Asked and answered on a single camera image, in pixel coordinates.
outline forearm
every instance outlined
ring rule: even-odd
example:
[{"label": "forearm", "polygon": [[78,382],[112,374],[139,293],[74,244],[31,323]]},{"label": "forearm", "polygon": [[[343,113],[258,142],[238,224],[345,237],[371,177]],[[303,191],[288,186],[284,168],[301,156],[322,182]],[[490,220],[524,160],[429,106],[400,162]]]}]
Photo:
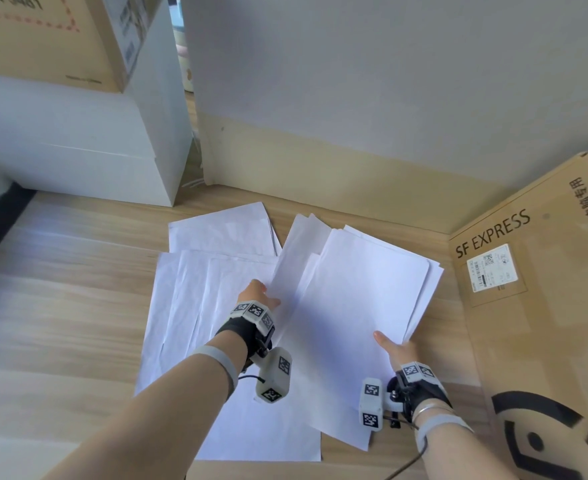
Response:
[{"label": "forearm", "polygon": [[[241,371],[247,346],[232,331],[209,341]],[[136,396],[45,478],[182,478],[226,401],[225,369],[193,355]]]},{"label": "forearm", "polygon": [[[430,399],[427,403],[441,403]],[[430,409],[414,419],[418,428],[429,418],[448,414],[443,409]],[[427,434],[427,450],[423,462],[430,480],[517,480],[517,477],[497,459],[468,429],[457,424],[442,424]]]}]

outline wooden floor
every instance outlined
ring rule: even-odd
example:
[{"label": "wooden floor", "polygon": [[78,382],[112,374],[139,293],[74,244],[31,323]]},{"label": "wooden floor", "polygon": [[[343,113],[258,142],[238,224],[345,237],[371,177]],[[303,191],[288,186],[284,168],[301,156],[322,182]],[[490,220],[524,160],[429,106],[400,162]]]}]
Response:
[{"label": "wooden floor", "polygon": [[[442,263],[415,338],[460,414],[488,437],[445,235],[222,186],[182,189],[173,209],[38,193],[0,246],[0,478],[39,477],[132,396],[167,224],[254,201],[264,202],[281,243],[297,213],[314,212]],[[416,446],[407,429],[388,428],[369,453],[327,437],[322,453],[322,464],[198,463],[188,478],[378,479]],[[403,478],[425,478],[422,464]]]}]

